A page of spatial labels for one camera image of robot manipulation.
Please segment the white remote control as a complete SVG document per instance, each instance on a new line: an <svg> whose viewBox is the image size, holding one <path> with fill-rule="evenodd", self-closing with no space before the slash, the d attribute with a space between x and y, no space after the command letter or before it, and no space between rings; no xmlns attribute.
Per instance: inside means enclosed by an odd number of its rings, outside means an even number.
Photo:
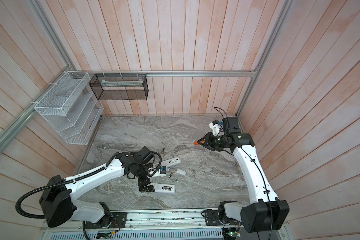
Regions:
<svg viewBox="0 0 360 240"><path fill-rule="evenodd" d="M181 160L179 157L175 157L166 161L163 161L161 166L166 167L167 169L174 167L176 165L179 165L181 163Z"/></svg>
<svg viewBox="0 0 360 240"><path fill-rule="evenodd" d="M176 193L175 185L156 184L156 183L152 183L152 185L154 186L155 193L173 194L173 195Z"/></svg>

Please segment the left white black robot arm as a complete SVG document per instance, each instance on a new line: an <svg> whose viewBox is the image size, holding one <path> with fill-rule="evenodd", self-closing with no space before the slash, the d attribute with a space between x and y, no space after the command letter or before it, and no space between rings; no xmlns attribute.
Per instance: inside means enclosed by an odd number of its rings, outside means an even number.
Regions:
<svg viewBox="0 0 360 240"><path fill-rule="evenodd" d="M160 169L155 160L162 161L157 152L143 147L137 153L115 153L110 160L91 171L62 179L51 178L43 190L40 205L48 227L55 228L68 221L82 221L104 228L112 223L112 213L104 202L88 203L79 198L90 190L116 178L133 175L142 191L153 191L150 177Z"/></svg>

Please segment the left aluminium frame bar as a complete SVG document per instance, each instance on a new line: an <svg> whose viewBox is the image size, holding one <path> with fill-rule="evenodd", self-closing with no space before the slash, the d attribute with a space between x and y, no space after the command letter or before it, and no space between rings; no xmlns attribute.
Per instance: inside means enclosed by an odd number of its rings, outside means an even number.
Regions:
<svg viewBox="0 0 360 240"><path fill-rule="evenodd" d="M41 101L41 99L49 93L49 91L57 85L58 80L68 71L72 69L72 66L67 65L62 69L53 79L51 83L48 83L46 88L32 100L28 106L22 111L22 113L15 118L11 124L0 133L0 154L8 147L8 145L15 139L20 131L26 126L26 124L33 118L36 113L35 106Z"/></svg>

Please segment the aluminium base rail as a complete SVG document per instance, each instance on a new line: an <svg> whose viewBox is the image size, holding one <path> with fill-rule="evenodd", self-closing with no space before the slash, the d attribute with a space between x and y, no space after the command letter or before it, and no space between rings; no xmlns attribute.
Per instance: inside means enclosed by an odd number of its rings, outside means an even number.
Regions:
<svg viewBox="0 0 360 240"><path fill-rule="evenodd" d="M203 211L204 209L125 210L127 216L120 225L110 223L103 230L221 229L229 226L221 221L208 226Z"/></svg>

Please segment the horizontal aluminium frame bar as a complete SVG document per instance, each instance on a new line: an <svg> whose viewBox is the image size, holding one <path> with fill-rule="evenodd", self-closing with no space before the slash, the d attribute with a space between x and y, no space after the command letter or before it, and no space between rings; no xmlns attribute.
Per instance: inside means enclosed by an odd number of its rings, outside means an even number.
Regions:
<svg viewBox="0 0 360 240"><path fill-rule="evenodd" d="M94 74L115 74L121 77L145 75L148 77L254 77L257 71L227 70L227 71L85 71L90 76Z"/></svg>

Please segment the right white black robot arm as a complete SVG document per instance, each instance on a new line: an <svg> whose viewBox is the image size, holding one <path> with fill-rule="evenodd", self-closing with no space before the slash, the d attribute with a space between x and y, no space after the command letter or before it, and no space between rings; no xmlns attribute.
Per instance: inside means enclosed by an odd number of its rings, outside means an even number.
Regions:
<svg viewBox="0 0 360 240"><path fill-rule="evenodd" d="M250 204L221 202L218 211L223 223L240 222L248 233L279 230L290 211L287 201L280 200L260 165L252 136L243 133L237 117L214 120L210 132L197 144L214 152L227 152L235 157L249 191Z"/></svg>

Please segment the orange handled screwdriver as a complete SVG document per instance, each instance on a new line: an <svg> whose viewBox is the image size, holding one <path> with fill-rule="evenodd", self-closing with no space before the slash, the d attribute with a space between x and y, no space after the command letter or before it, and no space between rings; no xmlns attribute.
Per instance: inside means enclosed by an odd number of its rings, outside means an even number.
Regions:
<svg viewBox="0 0 360 240"><path fill-rule="evenodd" d="M183 143L184 145L190 145L190 144L193 144L195 146L199 146L200 144L203 144L205 141L194 141L194 142L186 142L186 143Z"/></svg>

